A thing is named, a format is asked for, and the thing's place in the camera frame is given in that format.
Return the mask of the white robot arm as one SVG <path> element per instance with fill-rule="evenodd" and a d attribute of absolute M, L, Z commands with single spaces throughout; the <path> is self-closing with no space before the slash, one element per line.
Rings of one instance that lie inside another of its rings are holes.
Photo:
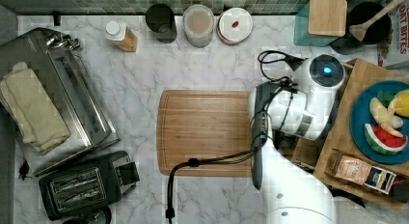
<path fill-rule="evenodd" d="M 337 117 L 337 93 L 346 71 L 327 54 L 292 68 L 291 78 L 263 82 L 250 94 L 253 185 L 262 197 L 265 224 L 337 224 L 328 187 L 280 154 L 273 133 L 307 140 L 327 134 Z"/>

